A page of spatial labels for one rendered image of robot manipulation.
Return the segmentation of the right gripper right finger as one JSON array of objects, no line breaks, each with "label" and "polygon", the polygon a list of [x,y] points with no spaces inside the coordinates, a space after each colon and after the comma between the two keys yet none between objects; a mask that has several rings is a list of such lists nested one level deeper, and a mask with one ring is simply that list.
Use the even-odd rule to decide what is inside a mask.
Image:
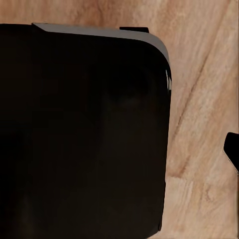
[{"label": "right gripper right finger", "polygon": [[225,139],[224,151],[239,171],[239,134],[229,132]]}]

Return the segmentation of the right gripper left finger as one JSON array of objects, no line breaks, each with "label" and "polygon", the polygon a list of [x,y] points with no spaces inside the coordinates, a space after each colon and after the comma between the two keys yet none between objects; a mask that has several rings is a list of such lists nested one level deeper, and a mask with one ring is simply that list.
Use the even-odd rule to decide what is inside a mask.
[{"label": "right gripper left finger", "polygon": [[25,152],[22,133],[0,138],[0,191]]}]

